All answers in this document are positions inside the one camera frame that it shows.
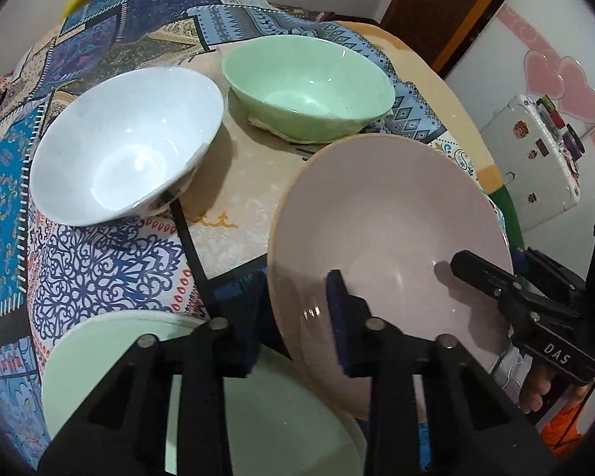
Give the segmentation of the right hand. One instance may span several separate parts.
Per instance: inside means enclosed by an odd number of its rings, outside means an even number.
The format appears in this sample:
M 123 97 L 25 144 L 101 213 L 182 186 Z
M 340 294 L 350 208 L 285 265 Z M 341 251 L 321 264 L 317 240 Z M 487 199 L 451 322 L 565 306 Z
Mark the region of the right hand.
M 534 413 L 542 408 L 544 397 L 549 392 L 555 375 L 556 371 L 552 367 L 532 362 L 519 396 L 519 406 L 525 414 Z

